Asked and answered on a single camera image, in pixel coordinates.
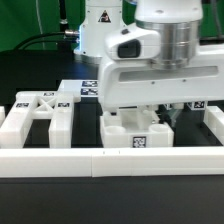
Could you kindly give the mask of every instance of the black wire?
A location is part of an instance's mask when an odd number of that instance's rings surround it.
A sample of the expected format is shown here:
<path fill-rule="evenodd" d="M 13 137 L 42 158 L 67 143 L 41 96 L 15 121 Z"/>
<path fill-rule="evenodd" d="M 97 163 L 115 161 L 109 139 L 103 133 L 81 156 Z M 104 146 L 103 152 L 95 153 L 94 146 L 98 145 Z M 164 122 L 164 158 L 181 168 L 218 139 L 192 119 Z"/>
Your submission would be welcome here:
<path fill-rule="evenodd" d="M 39 38 L 43 38 L 43 37 L 50 37 L 50 36 L 61 36 L 64 34 L 65 34 L 64 32 L 53 32 L 53 33 L 43 33 L 43 34 L 39 34 L 36 36 L 32 36 L 32 37 L 29 37 L 26 40 L 22 41 L 21 43 L 19 43 L 17 46 L 15 46 L 14 50 L 19 50 L 20 47 L 22 47 L 23 45 L 25 45 L 35 39 L 39 39 Z"/>
<path fill-rule="evenodd" d="M 39 44 L 39 43 L 58 43 L 58 42 L 61 42 L 62 40 L 39 40 L 39 41 L 34 41 L 34 42 L 31 42 L 31 43 L 28 43 L 26 44 L 22 50 L 25 50 L 27 47 L 33 45 L 33 44 Z"/>

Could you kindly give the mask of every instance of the metal cylinder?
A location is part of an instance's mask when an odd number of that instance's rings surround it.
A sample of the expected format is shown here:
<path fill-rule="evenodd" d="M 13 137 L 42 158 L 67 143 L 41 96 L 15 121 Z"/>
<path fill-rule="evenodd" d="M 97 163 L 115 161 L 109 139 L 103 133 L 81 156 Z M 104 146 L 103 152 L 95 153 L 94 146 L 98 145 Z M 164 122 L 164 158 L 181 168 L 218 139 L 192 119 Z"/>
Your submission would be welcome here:
<path fill-rule="evenodd" d="M 154 69 L 183 68 L 195 55 L 200 21 L 167 24 L 136 21 L 136 25 L 161 35 L 160 54 L 152 59 Z"/>

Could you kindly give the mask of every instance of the white housing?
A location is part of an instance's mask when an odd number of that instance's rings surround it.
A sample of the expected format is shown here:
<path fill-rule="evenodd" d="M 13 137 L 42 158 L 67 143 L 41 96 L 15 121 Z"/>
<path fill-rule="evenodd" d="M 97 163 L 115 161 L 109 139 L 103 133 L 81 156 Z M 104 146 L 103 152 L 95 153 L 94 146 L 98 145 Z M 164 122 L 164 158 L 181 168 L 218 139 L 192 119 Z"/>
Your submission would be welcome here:
<path fill-rule="evenodd" d="M 184 23 L 201 20 L 201 0 L 141 0 L 138 1 L 135 19 L 150 23 Z"/>

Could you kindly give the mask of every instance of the white 3d-printed part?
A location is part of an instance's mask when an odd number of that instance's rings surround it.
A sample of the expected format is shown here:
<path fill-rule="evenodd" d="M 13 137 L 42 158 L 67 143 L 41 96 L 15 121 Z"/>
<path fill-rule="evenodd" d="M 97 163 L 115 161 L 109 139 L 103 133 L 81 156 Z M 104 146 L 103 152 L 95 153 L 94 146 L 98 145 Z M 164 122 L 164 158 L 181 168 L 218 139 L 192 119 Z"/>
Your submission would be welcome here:
<path fill-rule="evenodd" d="M 174 133 L 168 124 L 158 124 L 155 111 L 143 108 L 104 112 L 100 118 L 104 148 L 172 147 Z"/>
<path fill-rule="evenodd" d="M 205 109 L 204 123 L 224 145 L 224 113 L 217 106 L 207 106 Z"/>
<path fill-rule="evenodd" d="M 71 148 L 74 102 L 80 97 L 69 92 L 20 92 L 16 98 L 0 128 L 1 148 L 23 148 L 34 119 L 51 119 L 50 148 Z"/>

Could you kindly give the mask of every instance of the black cable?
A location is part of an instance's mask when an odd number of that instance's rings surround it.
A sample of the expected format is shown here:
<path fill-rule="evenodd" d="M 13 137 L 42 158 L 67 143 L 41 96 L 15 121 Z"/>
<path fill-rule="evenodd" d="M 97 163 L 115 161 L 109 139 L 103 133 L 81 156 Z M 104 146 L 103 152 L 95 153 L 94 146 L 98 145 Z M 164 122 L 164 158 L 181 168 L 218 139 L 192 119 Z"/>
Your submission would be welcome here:
<path fill-rule="evenodd" d="M 69 29 L 68 20 L 66 17 L 66 7 L 65 0 L 59 0 L 59 10 L 60 10 L 60 31 L 65 31 Z"/>
<path fill-rule="evenodd" d="M 60 42 L 61 40 L 39 40 L 39 41 L 33 41 L 31 43 L 26 44 L 22 50 L 25 50 L 27 47 L 33 45 L 33 44 L 39 44 L 39 43 L 57 43 Z"/>
<path fill-rule="evenodd" d="M 50 37 L 50 36 L 61 36 L 64 34 L 65 34 L 64 32 L 53 32 L 53 33 L 43 33 L 43 34 L 39 34 L 36 36 L 32 36 L 32 37 L 29 37 L 26 40 L 22 41 L 21 43 L 19 43 L 17 46 L 15 46 L 14 50 L 19 50 L 20 47 L 22 47 L 23 45 L 25 45 L 35 39 L 39 39 L 39 38 L 43 38 L 43 37 Z"/>

